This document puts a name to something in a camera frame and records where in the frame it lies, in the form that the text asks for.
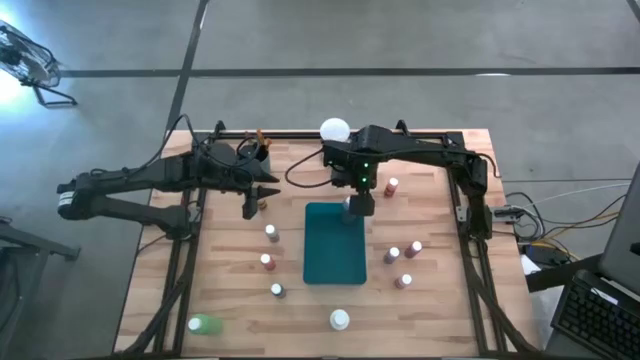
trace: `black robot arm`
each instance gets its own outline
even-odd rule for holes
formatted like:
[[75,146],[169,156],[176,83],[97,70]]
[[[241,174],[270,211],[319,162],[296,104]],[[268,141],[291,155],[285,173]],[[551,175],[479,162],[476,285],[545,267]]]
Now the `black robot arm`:
[[68,184],[58,185],[58,213],[68,220],[107,216],[144,225],[154,224],[165,231],[169,239],[183,239],[191,235],[191,219],[186,205],[156,208],[112,199],[107,195],[142,189],[180,192],[204,188],[236,192],[244,194],[242,216],[250,219],[257,211],[257,200],[280,192],[254,187],[254,181],[279,180],[263,171],[258,159],[236,154],[228,144],[194,142],[192,151],[188,153],[158,159],[139,168],[93,170],[79,174]]
[[351,134],[349,142],[323,141],[325,166],[333,168],[331,183],[357,191],[349,211],[373,215],[371,189],[377,186],[378,164],[392,159],[446,167],[469,201],[467,231],[471,237],[491,238],[491,212],[486,206],[487,162],[477,153],[457,144],[436,144],[369,125]]

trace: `green bottle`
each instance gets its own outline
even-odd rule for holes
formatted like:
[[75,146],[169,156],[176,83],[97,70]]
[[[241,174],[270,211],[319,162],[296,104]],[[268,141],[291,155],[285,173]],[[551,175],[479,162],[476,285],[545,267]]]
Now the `green bottle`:
[[222,319],[204,314],[195,314],[189,319],[187,327],[192,334],[196,335],[220,334],[222,332]]

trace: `wooden table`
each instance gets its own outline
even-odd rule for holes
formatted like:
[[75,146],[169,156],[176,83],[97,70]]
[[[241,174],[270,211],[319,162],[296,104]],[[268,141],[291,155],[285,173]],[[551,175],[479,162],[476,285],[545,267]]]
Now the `wooden table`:
[[[494,156],[488,130],[459,131],[464,133],[468,149]],[[176,131],[164,156],[188,151],[190,144],[188,132]],[[375,215],[366,230],[367,282],[362,286],[308,286],[303,282],[304,206],[308,202],[339,202],[352,192],[332,186],[300,189],[284,181],[284,171],[294,161],[318,148],[317,140],[274,140],[271,168],[281,182],[268,186],[282,193],[268,198],[268,207],[252,220],[242,219],[242,196],[207,193],[189,313],[223,318],[224,331],[212,336],[187,332],[182,355],[477,354],[444,169],[399,161],[381,164],[378,181],[382,185],[373,192]],[[392,176],[400,180],[398,191],[393,198],[384,198],[384,184]],[[319,157],[292,173],[300,183],[316,183],[328,177],[329,170],[322,167]],[[151,205],[164,207],[179,200],[180,194],[154,191]],[[502,182],[491,174],[486,200],[490,206],[505,204]],[[267,224],[279,229],[280,242],[268,241],[264,234]],[[507,225],[495,225],[494,229],[511,230]],[[146,228],[141,245],[161,234],[157,228]],[[414,240],[424,246],[416,258],[401,256],[393,265],[383,263],[389,247],[403,249]],[[170,244],[162,240],[137,258],[115,350],[131,344],[159,306]],[[500,306],[525,338],[537,346],[531,301],[514,239],[495,234],[488,245]],[[274,272],[261,266],[259,257],[263,253],[276,260]],[[403,273],[411,274],[413,283],[397,290],[393,280]],[[274,282],[287,289],[286,298],[271,295],[269,288]],[[351,317],[349,328],[342,332],[332,331],[328,322],[330,313],[338,308]],[[486,309],[483,318],[489,318]],[[170,319],[168,338],[173,337],[172,321],[175,314]],[[484,322],[492,343],[491,322]]]

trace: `concrete floor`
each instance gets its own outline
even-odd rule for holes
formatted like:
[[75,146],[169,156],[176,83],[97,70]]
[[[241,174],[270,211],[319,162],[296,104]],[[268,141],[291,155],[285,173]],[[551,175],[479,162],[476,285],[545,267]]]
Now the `concrete floor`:
[[[199,0],[3,0],[0,19],[48,45],[70,70],[180,69]],[[640,24],[624,0],[219,0],[194,68],[640,66]],[[489,128],[507,191],[534,199],[624,183],[640,160],[640,77],[349,77],[190,79],[182,111],[199,129]],[[52,258],[10,359],[105,355],[140,226],[68,222],[55,187],[93,167],[145,161],[159,146],[178,78],[63,79],[74,109],[46,110],[0,73],[0,214],[23,230],[81,245]],[[624,189],[541,205],[580,220]],[[148,192],[126,195],[146,202]],[[598,253],[610,227],[568,233]]]

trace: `teal tray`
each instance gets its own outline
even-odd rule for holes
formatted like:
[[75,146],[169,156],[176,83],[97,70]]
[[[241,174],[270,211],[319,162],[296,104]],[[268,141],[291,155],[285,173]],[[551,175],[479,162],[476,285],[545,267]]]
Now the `teal tray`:
[[342,222],[342,204],[309,203],[304,223],[304,282],[362,285],[367,281],[364,218]]

